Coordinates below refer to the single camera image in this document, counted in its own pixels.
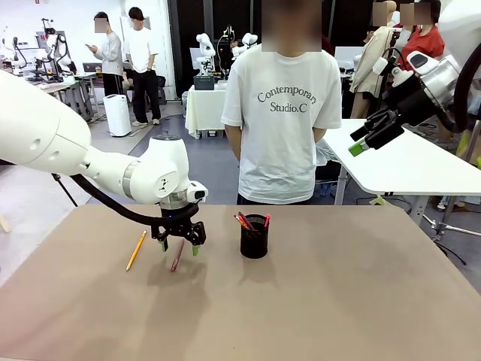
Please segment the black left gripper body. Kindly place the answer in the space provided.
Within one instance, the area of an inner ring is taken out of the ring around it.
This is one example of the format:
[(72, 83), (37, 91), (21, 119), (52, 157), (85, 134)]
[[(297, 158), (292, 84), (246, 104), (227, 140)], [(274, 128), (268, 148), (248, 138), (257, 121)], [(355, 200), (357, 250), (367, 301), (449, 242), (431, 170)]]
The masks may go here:
[(185, 236), (193, 223), (199, 207), (197, 203), (189, 203), (187, 206), (178, 209), (160, 208), (164, 223), (160, 226), (163, 231), (168, 230), (169, 235)]

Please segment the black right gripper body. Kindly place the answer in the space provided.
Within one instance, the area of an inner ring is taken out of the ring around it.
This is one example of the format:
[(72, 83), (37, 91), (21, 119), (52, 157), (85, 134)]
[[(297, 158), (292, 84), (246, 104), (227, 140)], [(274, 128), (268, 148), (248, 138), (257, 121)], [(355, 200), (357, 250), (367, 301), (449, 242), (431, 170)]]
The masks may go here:
[(425, 120), (437, 114), (436, 106), (426, 94), (417, 76), (410, 76), (401, 84), (383, 93), (383, 100), (387, 108), (395, 113), (398, 124), (418, 126)]

